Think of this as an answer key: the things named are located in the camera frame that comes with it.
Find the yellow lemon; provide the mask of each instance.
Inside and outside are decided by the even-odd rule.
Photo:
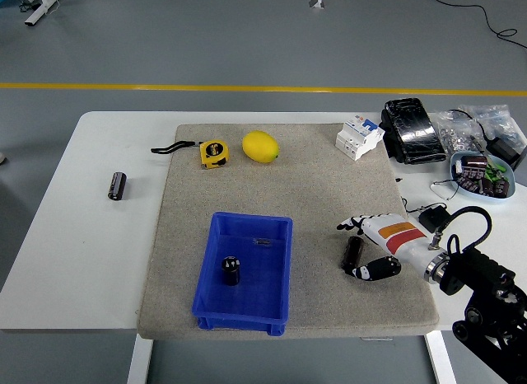
[[[264,131],[251,131],[241,141],[244,153],[256,162],[270,163],[278,157],[277,141]]]

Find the white circuit breaker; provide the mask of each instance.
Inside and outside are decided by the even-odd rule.
[[[337,134],[335,147],[346,153],[351,159],[361,156],[377,146],[385,131],[368,118],[356,115],[346,122],[343,130]]]

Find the yellow tape measure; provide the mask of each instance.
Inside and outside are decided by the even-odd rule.
[[[203,168],[216,168],[229,161],[229,147],[219,139],[213,139],[199,145]]]

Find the felt mat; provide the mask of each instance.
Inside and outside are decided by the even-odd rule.
[[[271,164],[241,149],[251,130],[280,145]],[[424,335],[438,315],[429,285],[409,265],[391,279],[366,282],[340,262],[350,216],[406,215],[388,156],[379,143],[357,162],[335,146],[342,124],[183,124],[175,140],[227,143],[230,161],[204,170],[198,148],[173,153],[138,317],[145,339],[271,339],[266,332],[201,330],[191,313],[211,216],[216,211],[293,220],[289,321],[281,338]],[[385,253],[365,238],[361,264]]]

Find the plastic bag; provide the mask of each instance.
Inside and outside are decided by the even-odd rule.
[[[525,149],[527,139],[512,118],[508,105],[461,105],[459,108],[473,116],[478,127],[483,129],[480,133],[483,137],[480,142],[488,142],[498,137],[518,153],[522,153]]]
[[[433,114],[430,120],[448,158],[460,151],[478,152],[473,137],[483,141],[483,134],[475,120],[454,110]]]

